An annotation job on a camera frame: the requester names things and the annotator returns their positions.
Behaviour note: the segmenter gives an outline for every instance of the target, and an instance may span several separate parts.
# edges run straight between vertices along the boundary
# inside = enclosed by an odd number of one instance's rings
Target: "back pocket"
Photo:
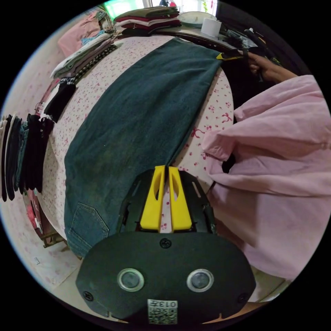
[[[83,251],[89,251],[99,241],[108,237],[109,228],[95,208],[79,202],[68,233],[76,246]]]

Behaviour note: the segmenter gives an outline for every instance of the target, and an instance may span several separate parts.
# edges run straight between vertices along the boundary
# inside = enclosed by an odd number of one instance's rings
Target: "toilet paper roll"
[[[221,24],[222,23],[220,21],[215,21],[210,18],[204,18],[201,32],[211,37],[217,37],[220,33]]]

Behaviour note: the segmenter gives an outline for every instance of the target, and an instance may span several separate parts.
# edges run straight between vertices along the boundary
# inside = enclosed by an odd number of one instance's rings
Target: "denim jeans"
[[[221,64],[218,54],[172,39],[128,68],[97,101],[64,159],[64,224],[75,254],[84,257],[115,234],[138,174],[174,161]]]
[[[17,191],[20,184],[20,177],[22,171],[23,157],[25,153],[25,147],[27,145],[27,139],[29,134],[28,122],[22,122],[20,127],[20,142],[19,142],[19,151],[17,156],[17,169],[16,174],[14,175],[14,190]]]

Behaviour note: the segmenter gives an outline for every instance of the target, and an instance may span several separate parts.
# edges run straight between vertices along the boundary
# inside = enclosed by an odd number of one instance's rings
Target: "label sticker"
[[[177,324],[177,301],[147,300],[150,324]]]

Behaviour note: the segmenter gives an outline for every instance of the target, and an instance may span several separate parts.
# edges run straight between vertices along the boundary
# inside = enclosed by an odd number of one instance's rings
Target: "human hand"
[[[265,57],[248,52],[248,64],[253,74],[261,73],[266,81],[281,83],[287,79],[297,77],[293,72],[280,67]]]

